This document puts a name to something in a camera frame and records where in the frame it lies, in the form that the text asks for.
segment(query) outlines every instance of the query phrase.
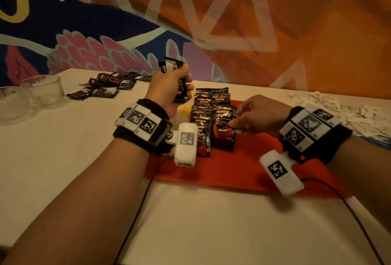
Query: wristband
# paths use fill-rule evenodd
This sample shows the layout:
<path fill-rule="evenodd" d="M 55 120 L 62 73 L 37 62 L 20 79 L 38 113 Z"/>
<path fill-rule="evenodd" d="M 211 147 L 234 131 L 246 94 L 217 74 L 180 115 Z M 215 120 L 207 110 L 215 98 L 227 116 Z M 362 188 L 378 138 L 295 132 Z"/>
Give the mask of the wristband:
<path fill-rule="evenodd" d="M 115 121 L 115 138 L 134 143 L 149 153 L 167 153 L 171 147 L 162 140 L 172 128 L 165 110 L 149 99 L 130 105 Z"/>
<path fill-rule="evenodd" d="M 291 159 L 301 164 L 317 158 L 328 164 L 352 130 L 325 110 L 307 105 L 305 109 L 296 106 L 291 110 L 280 133 L 278 140 Z"/>

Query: clear glass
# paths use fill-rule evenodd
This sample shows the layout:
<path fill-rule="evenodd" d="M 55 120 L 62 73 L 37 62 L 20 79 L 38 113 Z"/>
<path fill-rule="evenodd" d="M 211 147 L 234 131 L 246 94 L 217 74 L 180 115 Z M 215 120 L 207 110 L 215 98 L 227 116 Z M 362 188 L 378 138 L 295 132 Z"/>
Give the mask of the clear glass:
<path fill-rule="evenodd" d="M 21 87 L 0 88 L 0 121 L 24 117 L 30 111 L 30 99 Z"/>
<path fill-rule="evenodd" d="M 56 108 L 64 103 L 64 90 L 57 75 L 37 75 L 22 80 L 33 102 L 41 108 Z"/>

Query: white tracking module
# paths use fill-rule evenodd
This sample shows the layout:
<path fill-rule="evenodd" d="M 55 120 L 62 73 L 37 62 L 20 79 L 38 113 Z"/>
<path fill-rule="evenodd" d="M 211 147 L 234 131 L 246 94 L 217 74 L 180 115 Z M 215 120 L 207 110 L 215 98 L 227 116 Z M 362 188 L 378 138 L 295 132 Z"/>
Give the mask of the white tracking module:
<path fill-rule="evenodd" d="M 174 162 L 177 166 L 193 167 L 197 155 L 198 125 L 181 123 L 178 130 L 167 133 L 165 141 L 176 146 Z"/>
<path fill-rule="evenodd" d="M 288 152 L 279 154 L 272 150 L 259 158 L 259 162 L 284 196 L 290 196 L 304 189 L 304 184 L 292 171 L 297 163 L 288 157 Z"/>

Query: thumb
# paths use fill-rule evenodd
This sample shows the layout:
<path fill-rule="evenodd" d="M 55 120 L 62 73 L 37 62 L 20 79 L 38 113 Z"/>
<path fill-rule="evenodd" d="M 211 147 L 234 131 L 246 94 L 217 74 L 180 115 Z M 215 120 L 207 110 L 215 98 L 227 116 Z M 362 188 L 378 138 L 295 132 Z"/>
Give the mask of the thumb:
<path fill-rule="evenodd" d="M 250 126 L 251 125 L 249 119 L 250 113 L 251 112 L 245 112 L 240 117 L 230 120 L 228 125 L 232 128 L 238 128 L 238 129 L 242 129 L 242 128 L 246 128 L 246 126 Z"/>
<path fill-rule="evenodd" d="M 188 64 L 184 64 L 181 68 L 174 70 L 172 73 L 175 74 L 175 77 L 179 79 L 185 77 L 190 72 L 190 67 Z"/>

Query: hand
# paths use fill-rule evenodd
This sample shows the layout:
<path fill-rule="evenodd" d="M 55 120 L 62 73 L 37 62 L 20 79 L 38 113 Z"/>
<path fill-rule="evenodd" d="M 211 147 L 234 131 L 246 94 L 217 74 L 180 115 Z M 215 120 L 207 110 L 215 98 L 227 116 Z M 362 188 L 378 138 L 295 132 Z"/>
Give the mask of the hand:
<path fill-rule="evenodd" d="M 152 76 L 145 98 L 159 104 L 171 119 L 175 116 L 178 106 L 180 105 L 179 103 L 173 103 L 173 100 L 178 93 L 179 79 L 184 77 L 186 83 L 191 83 L 193 81 L 192 77 L 189 76 L 189 71 L 189 65 L 184 64 L 181 68 L 166 72 L 165 74 L 161 71 L 156 72 Z M 194 85 L 187 84 L 186 90 L 187 99 L 190 100 L 192 98 L 190 91 L 194 90 Z"/>
<path fill-rule="evenodd" d="M 267 133 L 278 137 L 285 119 L 292 107 L 262 95 L 255 95 L 244 101 L 237 111 L 237 118 L 228 124 L 237 128 L 237 134 L 249 135 Z"/>

